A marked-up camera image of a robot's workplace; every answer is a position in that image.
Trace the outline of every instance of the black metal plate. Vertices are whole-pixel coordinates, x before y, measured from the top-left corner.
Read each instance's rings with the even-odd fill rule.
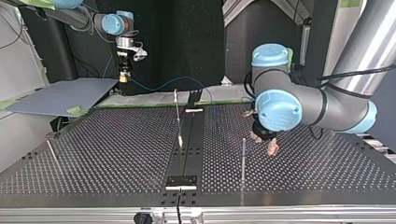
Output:
[[[361,149],[359,138],[326,130],[317,141],[300,126],[279,135],[280,150],[270,159],[268,142],[250,139],[252,119],[242,117],[246,110],[249,105],[207,106],[204,127],[194,122],[189,147],[202,145],[194,136],[203,132],[204,156],[191,158],[202,166],[187,166],[185,173],[202,173],[196,206],[396,203],[396,166],[368,147]]]

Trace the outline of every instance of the perforated metal table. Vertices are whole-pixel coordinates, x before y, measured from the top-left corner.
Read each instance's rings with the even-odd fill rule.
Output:
[[[250,139],[252,120],[241,116],[248,109],[184,113],[183,147],[173,107],[95,109],[53,142],[56,159],[43,144],[0,174],[0,223],[112,223],[142,208],[168,223],[177,213],[190,220],[192,211],[205,223],[396,221],[396,166],[382,154],[357,136],[325,131],[317,141],[300,126],[278,137],[269,159],[266,143]],[[197,176],[197,190],[165,190],[175,175]]]

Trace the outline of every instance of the wire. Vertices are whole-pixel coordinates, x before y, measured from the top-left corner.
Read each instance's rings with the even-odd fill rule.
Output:
[[[9,44],[6,44],[6,45],[0,47],[0,49],[5,49],[5,48],[8,48],[9,46],[15,44],[15,43],[21,38],[22,34],[23,34],[23,22],[21,21],[21,31],[20,31],[20,33],[18,34],[17,38],[15,38],[15,40],[13,40],[12,42],[10,42]]]
[[[85,4],[85,3],[83,3],[82,5],[83,5],[84,7],[89,8],[90,10],[92,10],[92,11],[94,11],[94,12],[99,12],[97,9],[95,9],[95,8],[93,8],[93,7],[90,7],[90,6],[88,6],[87,4]]]
[[[294,9],[294,15],[293,15],[293,22],[294,22],[294,23],[296,22],[297,9],[298,9],[298,6],[299,6],[299,5],[300,5],[300,0],[297,1],[296,7],[295,7],[295,9]]]
[[[90,74],[92,74],[92,75],[94,75],[94,76],[96,76],[96,77],[100,77],[99,71],[98,71],[96,68],[94,68],[92,65],[90,65],[89,63],[86,63],[86,62],[82,61],[81,59],[79,59],[78,57],[76,57],[73,53],[72,53],[72,57],[73,57],[76,61],[78,61],[79,64],[81,65],[81,67],[83,67],[87,72],[89,72]]]
[[[202,87],[202,89],[206,90],[207,93],[209,93],[209,96],[210,96],[210,104],[213,103],[213,96],[212,96],[212,93],[204,86],[204,84],[202,84],[202,82],[198,81],[197,79],[195,79],[195,78],[193,78],[193,77],[177,77],[177,78],[174,78],[174,79],[172,79],[172,80],[166,82],[165,84],[161,85],[161,86],[160,86],[159,88],[157,88],[157,89],[149,88],[149,87],[147,87],[147,86],[141,84],[140,82],[134,80],[133,78],[131,78],[131,80],[132,80],[132,82],[134,82],[136,85],[140,86],[141,88],[143,88],[143,89],[145,89],[145,90],[147,90],[147,91],[158,91],[158,90],[164,88],[165,86],[171,84],[171,83],[174,82],[174,81],[177,81],[177,80],[180,80],[180,79],[185,79],[185,78],[186,78],[186,79],[189,79],[189,80],[192,80],[192,81],[194,81],[194,82],[196,82],[196,83],[198,83],[198,84]]]
[[[3,7],[2,5],[0,5],[0,8],[2,8],[9,16],[14,17],[14,15],[12,15],[5,7]],[[11,25],[11,23],[9,23],[9,21],[7,20],[7,18],[5,16],[3,16],[3,14],[0,13],[0,16],[3,18],[3,20],[6,22],[6,24],[8,25],[8,27],[15,33],[15,35],[18,35],[19,33],[14,29],[14,27]],[[21,36],[21,41],[23,41],[23,43],[27,44],[27,45],[31,45],[27,40],[25,40],[23,38],[23,36]]]
[[[245,92],[247,93],[247,95],[249,95],[251,98],[256,99],[256,96],[248,89],[248,77],[251,77],[252,73],[249,72],[245,75],[245,79],[244,79],[244,88],[245,88]]]
[[[111,63],[112,60],[113,60],[113,55],[111,55],[111,56],[110,56],[110,59],[108,60],[108,63],[107,63],[107,66],[106,66],[105,72],[103,73],[102,78],[105,78],[106,73],[107,73],[107,69],[108,69],[108,67],[110,66],[110,63]]]
[[[309,126],[309,132],[311,132],[311,136],[315,139],[315,140],[320,140],[323,136],[323,128],[320,128],[320,135],[319,137],[317,137],[314,133],[314,130],[312,130],[312,126]]]
[[[355,71],[355,72],[347,72],[347,73],[340,73],[340,74],[333,74],[331,76],[327,77],[320,77],[318,78],[319,81],[324,81],[324,80],[331,80],[335,78],[341,78],[341,77],[354,77],[354,76],[361,76],[361,75],[376,75],[382,72],[388,72],[390,70],[396,69],[396,64],[392,64],[387,67],[382,67],[382,68],[376,68],[376,69],[369,69],[369,70],[364,70],[364,71]]]

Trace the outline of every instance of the green tape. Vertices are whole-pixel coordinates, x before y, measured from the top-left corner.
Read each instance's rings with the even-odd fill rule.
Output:
[[[361,0],[341,0],[340,7],[360,7]]]
[[[288,48],[288,73],[291,71],[291,61],[293,60],[293,50]]]
[[[16,100],[6,100],[6,101],[0,101],[0,111],[6,109],[7,107],[15,104],[17,101]]]
[[[81,106],[75,106],[70,109],[67,109],[66,111],[67,111],[67,113],[74,115],[74,116],[78,116],[78,117],[85,115],[88,112],[88,110],[82,108]]]
[[[46,7],[55,10],[52,0],[21,0],[26,5],[34,7]]]

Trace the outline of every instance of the blue joint cap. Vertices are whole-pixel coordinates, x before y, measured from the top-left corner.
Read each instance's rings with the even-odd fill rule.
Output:
[[[278,44],[264,44],[253,50],[251,65],[254,67],[272,67],[288,64],[288,50]]]
[[[55,8],[59,9],[73,9],[80,6],[84,0],[52,0]]]
[[[132,13],[132,12],[117,11],[116,14],[117,14],[117,15],[120,15],[120,16],[127,17],[127,18],[129,18],[129,19],[131,19],[131,20],[134,20],[134,13]]]
[[[303,118],[300,102],[287,91],[262,92],[256,99],[256,110],[262,126],[273,132],[293,129]]]
[[[121,16],[108,14],[102,18],[102,28],[110,35],[121,35],[125,30],[125,25]]]
[[[372,101],[369,102],[368,106],[369,108],[366,117],[364,117],[364,119],[358,125],[344,131],[344,133],[365,133],[369,129],[371,129],[371,127],[373,127],[373,125],[375,124],[376,114],[378,110],[376,109],[376,105]]]

